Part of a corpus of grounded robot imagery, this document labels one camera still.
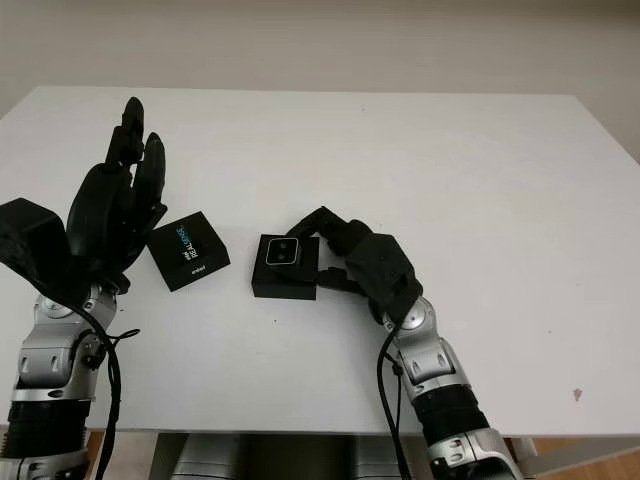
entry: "wire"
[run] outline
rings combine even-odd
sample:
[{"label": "wire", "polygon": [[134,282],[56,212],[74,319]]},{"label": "wire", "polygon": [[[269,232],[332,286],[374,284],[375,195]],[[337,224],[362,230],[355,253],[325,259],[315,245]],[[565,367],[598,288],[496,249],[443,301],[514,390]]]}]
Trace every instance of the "wire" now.
[{"label": "wire", "polygon": [[398,435],[400,435],[400,406],[402,402],[402,377],[397,375],[398,377],[398,396],[396,402],[396,430],[398,430]]},{"label": "wire", "polygon": [[95,331],[98,340],[101,342],[103,348],[106,350],[107,359],[107,372],[109,377],[109,385],[111,388],[111,405],[109,406],[109,416],[107,419],[107,427],[104,431],[104,439],[102,441],[102,453],[100,454],[100,460],[96,469],[96,480],[102,480],[104,473],[107,469],[107,465],[111,460],[113,453],[113,446],[115,444],[116,437],[116,424],[120,417],[120,398],[122,395],[122,378],[120,375],[120,363],[118,362],[118,355],[116,354],[115,346],[120,340],[130,338],[140,333],[139,329],[129,330],[117,337],[108,335],[104,327],[100,325],[93,315],[84,310],[83,308],[76,307],[75,305],[67,305],[67,302],[60,301],[54,292],[44,283],[34,278],[30,279],[31,283],[40,291],[42,295],[50,300],[65,306],[77,315],[80,315]]},{"label": "wire", "polygon": [[402,406],[402,367],[389,353],[384,358],[391,362],[393,374],[398,378],[398,395],[396,396],[396,430],[400,434],[400,407]]},{"label": "wire", "polygon": [[404,450],[402,449],[402,443],[400,442],[399,426],[396,426],[396,424],[393,421],[393,416],[391,414],[391,409],[389,408],[389,402],[387,400],[387,394],[384,389],[384,382],[382,380],[382,365],[384,363],[385,358],[390,358],[389,354],[387,353],[387,350],[389,350],[389,345],[391,345],[391,342],[393,341],[394,337],[398,334],[398,331],[400,330],[401,326],[402,326],[402,322],[396,323],[396,325],[393,327],[393,330],[391,330],[389,335],[387,335],[387,338],[382,344],[382,348],[380,348],[380,353],[378,354],[378,361],[376,363],[376,377],[378,379],[378,392],[380,393],[380,401],[382,402],[384,416],[387,419],[387,424],[389,425],[389,430],[391,431],[393,446],[396,451],[396,459],[398,460],[398,470],[400,471],[400,476],[402,477],[402,480],[411,480],[411,472],[409,471],[407,459],[404,455]]}]

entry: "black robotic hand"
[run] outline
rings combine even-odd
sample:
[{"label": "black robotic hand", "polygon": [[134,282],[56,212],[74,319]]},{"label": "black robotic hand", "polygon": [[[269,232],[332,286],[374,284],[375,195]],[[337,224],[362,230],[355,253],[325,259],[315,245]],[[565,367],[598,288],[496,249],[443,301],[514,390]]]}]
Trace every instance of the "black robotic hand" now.
[{"label": "black robotic hand", "polygon": [[320,207],[287,233],[288,237],[307,237],[319,233],[329,248],[345,257],[353,280],[344,270],[330,268],[318,272],[317,284],[327,288],[360,293],[369,299],[374,318],[382,323],[388,315],[402,323],[422,295],[413,265],[391,235],[373,233],[359,220],[345,222],[326,207]]},{"label": "black robotic hand", "polygon": [[64,304],[81,305],[91,284],[126,293],[122,272],[167,210],[160,202],[164,146],[151,133],[145,147],[143,124],[142,104],[131,98],[106,160],[91,168],[76,194],[66,232],[54,212],[24,198],[0,205],[0,262]]}]

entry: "wooden floor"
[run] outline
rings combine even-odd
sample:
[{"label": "wooden floor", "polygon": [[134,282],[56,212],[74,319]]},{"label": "wooden floor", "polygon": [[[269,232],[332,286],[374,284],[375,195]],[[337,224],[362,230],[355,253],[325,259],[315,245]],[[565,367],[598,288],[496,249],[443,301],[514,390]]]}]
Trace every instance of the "wooden floor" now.
[{"label": "wooden floor", "polygon": [[[576,441],[579,440],[536,439],[536,448],[538,453],[545,453],[566,447]],[[640,451],[542,478],[545,480],[640,480]]]}]

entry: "camera box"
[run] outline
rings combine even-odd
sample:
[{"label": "camera box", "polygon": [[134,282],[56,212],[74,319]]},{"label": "camera box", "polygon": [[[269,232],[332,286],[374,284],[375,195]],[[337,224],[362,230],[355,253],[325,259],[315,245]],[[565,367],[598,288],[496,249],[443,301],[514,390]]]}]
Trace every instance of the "camera box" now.
[{"label": "camera box", "polygon": [[253,295],[265,298],[316,299],[318,237],[262,235],[253,267]]},{"label": "camera box", "polygon": [[231,263],[226,247],[202,212],[156,228],[148,246],[172,292]]}]

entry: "small black box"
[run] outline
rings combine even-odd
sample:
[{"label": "small black box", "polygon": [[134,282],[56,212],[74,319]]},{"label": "small black box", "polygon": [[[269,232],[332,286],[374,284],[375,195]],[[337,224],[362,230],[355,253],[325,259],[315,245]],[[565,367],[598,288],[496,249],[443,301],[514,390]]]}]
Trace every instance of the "small black box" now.
[{"label": "small black box", "polygon": [[156,228],[148,246],[172,292],[231,263],[222,240],[202,212]]},{"label": "small black box", "polygon": [[[292,239],[284,238],[283,235],[262,235],[251,278],[253,295],[315,300],[319,249],[318,237]],[[308,280],[279,274],[278,268],[293,271],[294,276]]]}]

